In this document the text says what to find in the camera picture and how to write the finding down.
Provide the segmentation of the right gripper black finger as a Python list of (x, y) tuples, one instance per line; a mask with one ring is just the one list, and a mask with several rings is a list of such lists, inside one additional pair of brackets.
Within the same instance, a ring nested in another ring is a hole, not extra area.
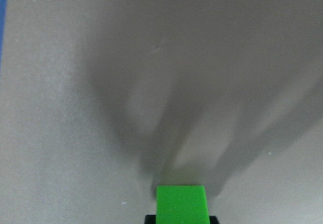
[[(219, 221), (216, 216), (209, 216), (210, 224), (219, 224)], [(155, 224), (156, 223), (156, 215), (148, 214), (145, 216), (144, 224)]]

